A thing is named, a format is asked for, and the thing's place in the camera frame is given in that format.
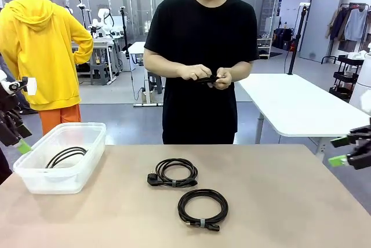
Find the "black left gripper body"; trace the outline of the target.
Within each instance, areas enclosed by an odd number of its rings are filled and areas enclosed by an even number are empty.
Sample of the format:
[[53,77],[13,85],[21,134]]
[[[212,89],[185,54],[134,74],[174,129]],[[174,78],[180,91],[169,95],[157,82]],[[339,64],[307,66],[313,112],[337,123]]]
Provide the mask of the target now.
[[15,110],[18,104],[16,95],[1,87],[1,125],[20,126],[20,117]]

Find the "person's left hand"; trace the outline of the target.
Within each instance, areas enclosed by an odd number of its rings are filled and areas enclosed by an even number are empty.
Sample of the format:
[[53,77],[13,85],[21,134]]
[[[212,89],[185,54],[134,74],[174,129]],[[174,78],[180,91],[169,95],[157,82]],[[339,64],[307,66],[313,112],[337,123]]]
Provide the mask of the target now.
[[219,68],[217,70],[217,80],[213,84],[216,89],[225,90],[232,83],[232,75],[230,68]]

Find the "person's right hand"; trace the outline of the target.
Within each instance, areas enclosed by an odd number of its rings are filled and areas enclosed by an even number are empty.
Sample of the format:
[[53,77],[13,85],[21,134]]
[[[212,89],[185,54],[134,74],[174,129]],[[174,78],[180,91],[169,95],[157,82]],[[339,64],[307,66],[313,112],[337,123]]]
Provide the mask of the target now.
[[199,80],[208,78],[212,75],[211,70],[202,64],[197,65],[181,65],[177,69],[177,74],[184,80]]

